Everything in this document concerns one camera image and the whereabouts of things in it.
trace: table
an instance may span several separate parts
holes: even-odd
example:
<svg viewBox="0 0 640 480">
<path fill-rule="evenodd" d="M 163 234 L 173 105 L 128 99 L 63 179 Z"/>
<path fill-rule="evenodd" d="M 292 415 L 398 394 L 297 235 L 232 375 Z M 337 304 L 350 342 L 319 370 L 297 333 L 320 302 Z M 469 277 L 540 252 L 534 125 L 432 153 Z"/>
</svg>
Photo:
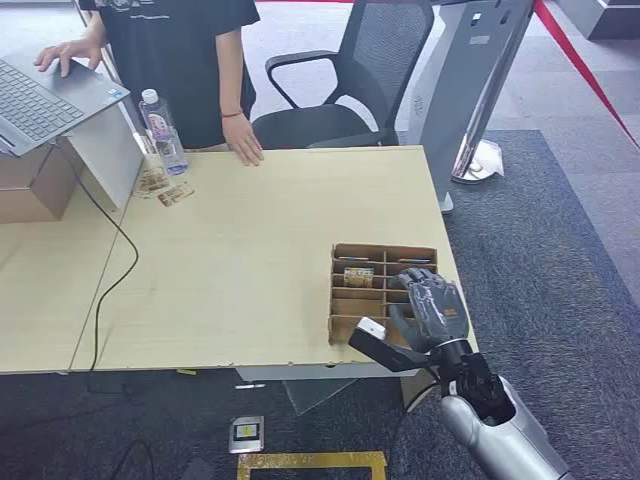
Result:
<svg viewBox="0 0 640 480">
<path fill-rule="evenodd" d="M 333 244 L 436 248 L 439 271 L 460 283 L 421 147 L 265 157 L 256 169 L 232 153 L 192 154 L 177 180 L 194 195 L 170 208 L 132 198 L 122 228 L 140 249 L 140 263 L 104 302 L 97 369 L 389 375 L 349 346 L 328 343 Z M 98 294 L 132 260 L 118 237 Z M 89 318 L 92 325 L 93 311 Z M 475 347 L 472 329 L 469 339 Z M 88 369 L 93 342 L 93 328 L 85 328 L 71 368 Z"/>
<path fill-rule="evenodd" d="M 68 370 L 115 233 L 79 188 L 60 222 L 0 225 L 0 373 Z"/>
</svg>

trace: person's left hand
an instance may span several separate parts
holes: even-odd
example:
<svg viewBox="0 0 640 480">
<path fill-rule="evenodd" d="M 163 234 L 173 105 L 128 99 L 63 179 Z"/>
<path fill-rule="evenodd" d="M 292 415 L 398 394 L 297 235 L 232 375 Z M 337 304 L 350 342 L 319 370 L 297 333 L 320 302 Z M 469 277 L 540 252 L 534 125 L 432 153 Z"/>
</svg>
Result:
<svg viewBox="0 0 640 480">
<path fill-rule="evenodd" d="M 260 165 L 264 159 L 262 146 L 254 135 L 251 123 L 244 114 L 223 117 L 222 131 L 229 148 L 233 150 L 245 166 Z"/>
</svg>

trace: person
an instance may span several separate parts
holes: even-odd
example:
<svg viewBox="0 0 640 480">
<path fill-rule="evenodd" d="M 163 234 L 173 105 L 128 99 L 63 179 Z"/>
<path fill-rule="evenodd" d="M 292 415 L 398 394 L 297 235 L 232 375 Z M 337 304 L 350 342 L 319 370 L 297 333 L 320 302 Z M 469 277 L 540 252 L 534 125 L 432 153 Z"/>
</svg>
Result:
<svg viewBox="0 0 640 480">
<path fill-rule="evenodd" d="M 96 69 L 111 44 L 118 72 L 135 103 L 153 88 L 169 103 L 183 145 L 208 149 L 225 141 L 245 165 L 259 165 L 262 147 L 250 118 L 256 92 L 244 60 L 241 29 L 260 20 L 254 0 L 79 0 L 92 16 L 77 40 L 35 59 L 46 71 L 71 58 Z"/>
</svg>

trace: bottle cap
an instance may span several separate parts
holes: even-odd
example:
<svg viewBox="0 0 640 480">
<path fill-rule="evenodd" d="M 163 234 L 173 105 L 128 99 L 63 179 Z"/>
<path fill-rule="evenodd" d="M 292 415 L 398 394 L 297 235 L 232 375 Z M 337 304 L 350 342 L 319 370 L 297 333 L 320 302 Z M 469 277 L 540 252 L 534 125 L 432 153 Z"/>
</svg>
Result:
<svg viewBox="0 0 640 480">
<path fill-rule="evenodd" d="M 142 99 L 144 103 L 153 104 L 158 102 L 158 92 L 152 88 L 143 90 Z"/>
</svg>

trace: yellow tape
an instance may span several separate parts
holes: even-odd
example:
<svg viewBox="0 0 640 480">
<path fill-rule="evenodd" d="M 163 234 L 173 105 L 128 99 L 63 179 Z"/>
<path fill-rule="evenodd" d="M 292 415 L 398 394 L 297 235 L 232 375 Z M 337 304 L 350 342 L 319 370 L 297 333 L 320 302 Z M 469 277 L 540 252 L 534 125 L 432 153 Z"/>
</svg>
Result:
<svg viewBox="0 0 640 480">
<path fill-rule="evenodd" d="M 257 453 L 238 459 L 237 480 L 250 480 L 251 470 L 299 468 L 371 469 L 371 480 L 385 480 L 386 461 L 383 452 Z"/>
</svg>

